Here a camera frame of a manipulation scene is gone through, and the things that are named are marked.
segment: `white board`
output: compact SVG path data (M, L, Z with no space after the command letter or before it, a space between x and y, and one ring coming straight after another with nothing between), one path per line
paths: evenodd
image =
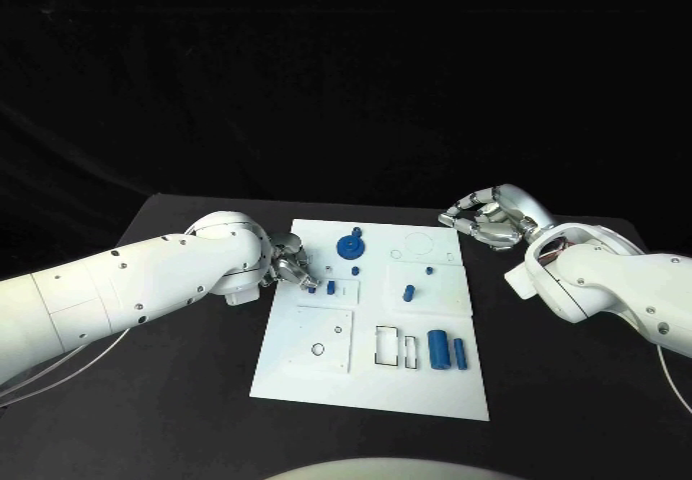
M344 260L336 243L356 226L363 232L364 253L356 260ZM295 220L291 232L302 239L310 274L321 285L314 294L288 283L276 286L251 396L487 421L455 230ZM360 270L357 276L351 275L353 266ZM334 295L325 293L328 280L336 284ZM411 302L402 298L406 285L415 287ZM343 326L334 323L341 318ZM374 363L377 325L398 329L396 366ZM305 328L310 334L302 335ZM343 328L350 329L349 337ZM429 330L447 332L448 370L429 366ZM416 340L418 369L405 368L406 351L412 352L406 336ZM350 355L343 363L346 338ZM455 367L454 338L464 341L467 370ZM321 355L311 352L315 343L323 344ZM338 353L327 360L327 352Z

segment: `white cable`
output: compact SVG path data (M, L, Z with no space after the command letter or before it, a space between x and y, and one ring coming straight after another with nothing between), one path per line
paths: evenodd
M4 402L0 404L0 408L5 407L7 405L11 405L13 403L18 402L20 400L26 400L28 397L33 397L34 395L37 395L39 393L43 393L46 390L50 390L53 387L56 387L57 385L63 384L70 378L75 378L99 360L101 358L103 357L103 355L111 351L112 347L118 344L118 342L122 340L122 337L125 336L127 332L129 331L129 329L127 329L122 334L119 335L119 337L115 339L115 341L111 343L109 347L99 353L98 357L75 372L72 373L70 375L67 375L62 380L59 380L57 382L54 382L52 385L49 385L47 387L43 387L40 388L39 390L36 390L34 392L31 393L27 393L26 395L23 395L21 397L17 397L14 398L13 400L10 400L8 402Z
M663 367L663 373L666 374L667 383L670 384L670 388L673 389L673 392L677 395L677 399L680 400L682 404L684 405L684 408L687 409L687 412L692 413L692 408L689 407L687 402L682 398L680 392L677 391L677 387L674 386L674 383L673 383L673 379L670 378L670 374L667 373L666 360L663 359L663 350L660 348L660 345L656 345L656 348L659 349L660 366Z
M46 373L52 372L83 349L86 345L78 347L72 352L67 353L65 357L60 358L47 368L44 368L33 377L27 378L23 382L17 383L7 390L0 392L0 397L4 397L14 390L18 390L24 385L28 385L34 380L37 380Z

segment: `black backdrop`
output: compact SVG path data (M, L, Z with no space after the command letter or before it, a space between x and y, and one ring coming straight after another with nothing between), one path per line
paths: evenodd
M3 276L155 192L444 209L511 182L692 253L674 15L105 5L0 10Z

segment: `black table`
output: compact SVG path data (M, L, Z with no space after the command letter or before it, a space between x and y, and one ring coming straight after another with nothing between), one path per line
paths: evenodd
M246 213L269 232L288 231L294 218L435 226L438 213L157 195L121 244L181 232L216 210ZM641 243L624 220L571 220ZM256 302L230 308L206 298L135 328L90 370L10 407L0 478L256 479L362 456L445 460L529 479L686 476L692 417L654 347L615 316L571 325L539 298L519 299L503 273L523 248L498 254L461 238L461 250L488 423L249 398L269 288ZM667 358L692 398L692 361Z

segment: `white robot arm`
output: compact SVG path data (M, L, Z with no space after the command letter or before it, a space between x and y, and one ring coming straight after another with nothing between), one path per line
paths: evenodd
M475 206L475 221L460 218ZM692 357L692 259L646 255L605 227L558 224L513 185L464 197L439 222L494 250L529 243L523 263L504 275L519 296L539 295L555 314L576 323L605 311L656 345Z
M258 285L315 287L300 238L272 235L240 213L216 212L171 234L0 282L0 384L80 345L225 295L259 297Z

